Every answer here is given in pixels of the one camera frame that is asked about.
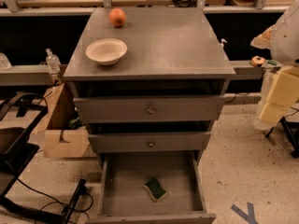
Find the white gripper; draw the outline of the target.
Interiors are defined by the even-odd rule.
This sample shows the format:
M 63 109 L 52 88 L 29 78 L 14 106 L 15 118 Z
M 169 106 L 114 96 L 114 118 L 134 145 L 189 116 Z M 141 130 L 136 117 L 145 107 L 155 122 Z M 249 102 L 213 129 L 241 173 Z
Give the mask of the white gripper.
M 299 68 L 287 66 L 274 75 L 274 80 L 267 95 L 259 120 L 267 124 L 277 124 L 288 107 L 299 99 Z

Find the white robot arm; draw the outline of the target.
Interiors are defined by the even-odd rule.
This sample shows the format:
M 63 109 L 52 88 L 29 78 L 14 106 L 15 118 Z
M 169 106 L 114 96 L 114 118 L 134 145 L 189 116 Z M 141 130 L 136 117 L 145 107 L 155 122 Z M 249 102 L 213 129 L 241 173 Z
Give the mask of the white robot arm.
M 265 131 L 275 127 L 299 99 L 299 0 L 250 44 L 269 49 L 271 59 L 281 64 L 273 76 L 263 79 L 254 127 Z

